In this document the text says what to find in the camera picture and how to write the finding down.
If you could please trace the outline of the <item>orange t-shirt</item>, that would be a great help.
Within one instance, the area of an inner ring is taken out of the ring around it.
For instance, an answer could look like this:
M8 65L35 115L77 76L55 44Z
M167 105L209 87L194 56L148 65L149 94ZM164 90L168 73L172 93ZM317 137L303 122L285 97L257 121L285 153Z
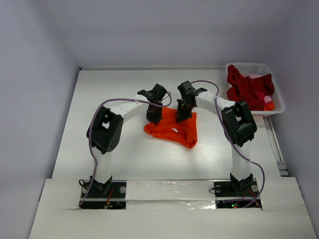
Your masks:
M197 144L197 113L192 113L192 117L187 120L177 122L177 110L164 108L162 120L158 124L146 124L144 132L192 149Z

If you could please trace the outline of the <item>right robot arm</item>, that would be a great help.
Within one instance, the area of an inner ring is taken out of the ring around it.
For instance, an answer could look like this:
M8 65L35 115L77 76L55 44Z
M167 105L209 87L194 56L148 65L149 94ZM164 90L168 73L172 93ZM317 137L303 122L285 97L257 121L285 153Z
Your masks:
M216 114L224 129L226 139L232 149L232 169L230 179L216 181L214 194L217 197L243 197L254 185L250 166L251 142L257 125L245 101L234 102L212 94L205 88L195 89L191 82L181 83L178 88L181 99L177 106L177 121L191 118L194 108L204 109Z

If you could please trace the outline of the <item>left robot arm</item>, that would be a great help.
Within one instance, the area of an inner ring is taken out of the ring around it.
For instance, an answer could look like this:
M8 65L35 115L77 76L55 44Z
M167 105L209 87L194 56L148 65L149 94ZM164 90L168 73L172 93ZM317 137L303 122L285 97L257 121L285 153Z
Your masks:
M123 124L146 113L147 121L158 124L162 120L162 100L167 90L155 84L153 89L140 90L132 99L110 99L98 106L87 131L89 149L94 159L87 194L109 195L112 184L111 152L118 146Z

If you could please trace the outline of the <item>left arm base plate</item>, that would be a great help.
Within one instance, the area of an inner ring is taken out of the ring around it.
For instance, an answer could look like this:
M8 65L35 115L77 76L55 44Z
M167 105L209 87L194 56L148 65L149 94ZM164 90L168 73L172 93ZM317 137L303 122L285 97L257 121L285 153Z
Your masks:
M107 194L102 195L97 188L92 186L79 207L81 209L123 210L126 208L126 187L126 181L115 180L107 188Z

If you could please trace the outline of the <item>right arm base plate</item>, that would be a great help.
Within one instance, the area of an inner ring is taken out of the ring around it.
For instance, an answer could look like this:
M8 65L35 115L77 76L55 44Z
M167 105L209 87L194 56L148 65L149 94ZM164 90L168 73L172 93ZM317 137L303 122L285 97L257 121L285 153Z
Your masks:
M217 209L238 209L244 208L251 203L259 193L257 182L253 183L246 189L236 192L232 188L231 181L214 181L210 193L215 196L215 204Z

